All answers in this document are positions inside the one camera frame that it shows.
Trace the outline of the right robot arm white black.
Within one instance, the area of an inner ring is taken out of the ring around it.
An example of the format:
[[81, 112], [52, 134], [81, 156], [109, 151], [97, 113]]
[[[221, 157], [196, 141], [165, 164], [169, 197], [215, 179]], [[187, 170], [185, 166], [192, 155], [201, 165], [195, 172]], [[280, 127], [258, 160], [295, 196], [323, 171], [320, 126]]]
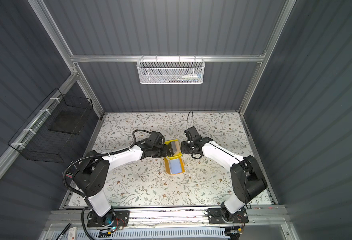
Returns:
[[221, 204], [221, 214], [225, 218], [236, 214], [250, 201], [267, 189], [268, 184], [255, 157], [243, 157], [224, 149], [209, 137], [202, 137], [195, 127], [184, 131], [187, 138], [181, 143], [181, 153], [196, 158], [209, 158], [230, 173], [233, 192]]

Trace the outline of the yellow plastic card tray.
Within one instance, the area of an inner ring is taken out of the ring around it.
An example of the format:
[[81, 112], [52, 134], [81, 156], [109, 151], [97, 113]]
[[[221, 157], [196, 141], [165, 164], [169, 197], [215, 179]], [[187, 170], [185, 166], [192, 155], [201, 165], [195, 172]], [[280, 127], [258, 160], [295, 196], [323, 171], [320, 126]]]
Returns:
[[165, 145], [167, 146], [167, 148], [170, 152], [167, 156], [167, 158], [169, 160], [177, 159], [182, 156], [181, 146], [180, 146], [179, 140], [174, 139], [174, 140], [166, 141]]

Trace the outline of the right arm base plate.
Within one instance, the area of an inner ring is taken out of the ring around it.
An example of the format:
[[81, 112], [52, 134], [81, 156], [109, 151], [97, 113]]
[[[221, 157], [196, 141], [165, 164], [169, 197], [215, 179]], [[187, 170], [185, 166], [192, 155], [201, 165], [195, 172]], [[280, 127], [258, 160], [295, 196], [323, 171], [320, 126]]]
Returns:
[[238, 210], [236, 213], [231, 214], [225, 212], [221, 208], [209, 208], [203, 211], [208, 217], [208, 221], [211, 225], [218, 224], [247, 224], [249, 222], [248, 215], [245, 208]]

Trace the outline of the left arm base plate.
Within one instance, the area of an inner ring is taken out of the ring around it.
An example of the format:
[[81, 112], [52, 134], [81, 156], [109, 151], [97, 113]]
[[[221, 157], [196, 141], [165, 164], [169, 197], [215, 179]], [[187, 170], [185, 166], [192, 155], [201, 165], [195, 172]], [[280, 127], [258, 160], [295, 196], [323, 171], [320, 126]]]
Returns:
[[126, 227], [130, 218], [130, 211], [112, 211], [110, 210], [103, 217], [98, 216], [94, 211], [87, 215], [87, 227]]

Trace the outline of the yellow leather card holder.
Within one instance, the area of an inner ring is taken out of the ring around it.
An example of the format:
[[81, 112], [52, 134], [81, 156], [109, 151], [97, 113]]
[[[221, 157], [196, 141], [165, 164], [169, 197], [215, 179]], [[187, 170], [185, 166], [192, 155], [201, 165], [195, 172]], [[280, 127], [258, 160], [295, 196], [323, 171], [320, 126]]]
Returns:
[[169, 175], [177, 175], [185, 172], [184, 164], [181, 158], [173, 160], [165, 158], [165, 168]]

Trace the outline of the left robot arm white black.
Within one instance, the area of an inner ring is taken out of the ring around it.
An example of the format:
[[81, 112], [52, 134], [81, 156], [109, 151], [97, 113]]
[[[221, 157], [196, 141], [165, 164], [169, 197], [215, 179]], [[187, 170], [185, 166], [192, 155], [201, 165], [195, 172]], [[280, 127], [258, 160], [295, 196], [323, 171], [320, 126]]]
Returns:
[[175, 153], [160, 132], [135, 130], [132, 135], [133, 143], [129, 147], [106, 154], [94, 151], [78, 161], [80, 165], [73, 174], [73, 181], [79, 190], [74, 189], [73, 192], [82, 196], [100, 218], [112, 213], [112, 206], [103, 190], [111, 170], [145, 158], [165, 158]]

